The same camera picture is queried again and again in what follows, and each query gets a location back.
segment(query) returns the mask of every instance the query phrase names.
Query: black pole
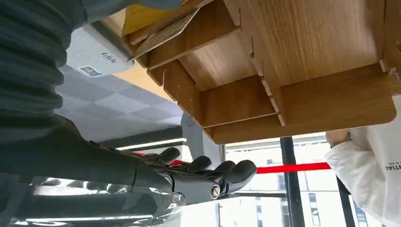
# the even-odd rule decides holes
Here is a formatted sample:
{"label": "black pole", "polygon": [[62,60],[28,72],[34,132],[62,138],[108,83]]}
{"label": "black pole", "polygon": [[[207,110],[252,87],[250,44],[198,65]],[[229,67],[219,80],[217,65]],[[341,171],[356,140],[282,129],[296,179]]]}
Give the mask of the black pole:
{"label": "black pole", "polygon": [[[280,138],[283,164],[296,164],[294,143],[292,137]],[[296,172],[285,173],[286,190],[288,195],[288,209],[290,224],[292,227],[305,227],[304,213],[302,210],[301,192],[299,189],[298,175]]]}
{"label": "black pole", "polygon": [[342,209],[344,212],[345,224],[347,227],[355,227],[354,217],[352,216],[351,203],[349,202],[349,191],[337,177],[337,184],[339,187],[340,199],[342,204]]}

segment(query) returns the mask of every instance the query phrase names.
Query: white jacket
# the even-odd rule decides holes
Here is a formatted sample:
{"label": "white jacket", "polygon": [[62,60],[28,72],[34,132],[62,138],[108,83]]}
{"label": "white jacket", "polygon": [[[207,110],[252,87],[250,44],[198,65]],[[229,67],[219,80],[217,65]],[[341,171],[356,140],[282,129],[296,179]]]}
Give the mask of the white jacket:
{"label": "white jacket", "polygon": [[[401,113],[401,96],[393,97]],[[401,226],[401,114],[386,124],[351,130],[326,154],[326,161],[355,203],[389,227]]]}

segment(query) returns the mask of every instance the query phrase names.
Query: white sleeve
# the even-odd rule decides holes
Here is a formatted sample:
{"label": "white sleeve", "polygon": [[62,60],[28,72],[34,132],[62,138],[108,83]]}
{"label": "white sleeve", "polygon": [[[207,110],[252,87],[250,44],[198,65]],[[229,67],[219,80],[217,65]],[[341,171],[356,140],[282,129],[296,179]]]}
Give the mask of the white sleeve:
{"label": "white sleeve", "polygon": [[380,216],[385,203],[385,177],[370,150],[353,142],[343,142],[331,149],[326,161],[351,192],[355,203],[373,216]]}

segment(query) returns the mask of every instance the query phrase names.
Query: wooden organizer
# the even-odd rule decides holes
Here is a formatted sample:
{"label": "wooden organizer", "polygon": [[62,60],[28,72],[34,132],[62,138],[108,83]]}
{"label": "wooden organizer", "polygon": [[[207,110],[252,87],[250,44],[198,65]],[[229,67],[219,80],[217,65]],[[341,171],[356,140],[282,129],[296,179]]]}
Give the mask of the wooden organizer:
{"label": "wooden organizer", "polygon": [[135,52],[200,8],[137,60],[217,144],[359,127],[396,116],[400,2],[188,0],[124,39]]}

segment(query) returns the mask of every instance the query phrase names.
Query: qr code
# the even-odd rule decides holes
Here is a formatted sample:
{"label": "qr code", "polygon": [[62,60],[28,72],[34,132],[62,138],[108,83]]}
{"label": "qr code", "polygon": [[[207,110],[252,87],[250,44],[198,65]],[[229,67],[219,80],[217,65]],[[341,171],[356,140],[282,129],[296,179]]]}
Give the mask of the qr code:
{"label": "qr code", "polygon": [[96,75],[101,74],[99,71],[97,71],[95,68],[93,68],[90,65],[79,67],[78,69],[90,76],[96,76]]}

